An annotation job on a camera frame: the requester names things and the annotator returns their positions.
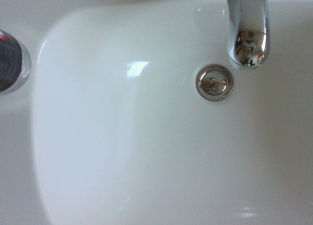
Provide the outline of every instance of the white surface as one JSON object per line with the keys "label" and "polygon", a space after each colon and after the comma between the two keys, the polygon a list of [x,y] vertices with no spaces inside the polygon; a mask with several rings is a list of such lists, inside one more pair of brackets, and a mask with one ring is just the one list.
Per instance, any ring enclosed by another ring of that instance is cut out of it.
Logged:
{"label": "white surface", "polygon": [[[38,67],[0,97],[0,224],[313,223],[312,2],[270,0],[270,57],[241,71],[225,0],[57,1],[4,21]],[[212,63],[235,77],[218,103]]]}

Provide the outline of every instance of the white ceramic sink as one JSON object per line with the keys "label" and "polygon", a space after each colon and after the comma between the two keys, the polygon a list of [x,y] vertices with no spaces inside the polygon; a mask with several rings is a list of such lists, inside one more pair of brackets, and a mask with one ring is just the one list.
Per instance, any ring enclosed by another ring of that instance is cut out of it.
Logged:
{"label": "white ceramic sink", "polygon": [[[1,225],[313,224],[313,0],[269,0],[232,67],[226,0],[0,0],[33,60],[0,96]],[[227,67],[210,102],[195,81]]]}

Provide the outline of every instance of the faucet spout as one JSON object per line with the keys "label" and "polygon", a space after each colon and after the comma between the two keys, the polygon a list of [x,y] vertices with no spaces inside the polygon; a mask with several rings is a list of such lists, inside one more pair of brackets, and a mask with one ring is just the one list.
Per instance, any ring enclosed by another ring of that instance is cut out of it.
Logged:
{"label": "faucet spout", "polygon": [[269,54],[267,0],[227,0],[228,54],[237,68],[257,68]]}

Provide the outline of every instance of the drain ring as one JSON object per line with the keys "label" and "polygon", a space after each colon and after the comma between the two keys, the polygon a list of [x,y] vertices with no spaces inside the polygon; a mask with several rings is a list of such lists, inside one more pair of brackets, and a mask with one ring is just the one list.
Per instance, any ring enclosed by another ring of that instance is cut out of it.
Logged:
{"label": "drain ring", "polygon": [[230,71],[220,65],[207,65],[197,75],[196,87],[199,94],[210,101],[226,99],[234,88]]}

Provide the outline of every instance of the faucet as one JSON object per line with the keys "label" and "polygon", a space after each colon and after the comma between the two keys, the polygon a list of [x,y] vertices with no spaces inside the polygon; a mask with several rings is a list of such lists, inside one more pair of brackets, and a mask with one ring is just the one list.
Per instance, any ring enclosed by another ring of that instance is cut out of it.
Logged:
{"label": "faucet", "polygon": [[0,95],[15,92],[29,78],[31,57],[23,43],[0,29]]}
{"label": "faucet", "polygon": [[234,67],[255,69],[269,54],[267,0],[227,0],[228,54]]}

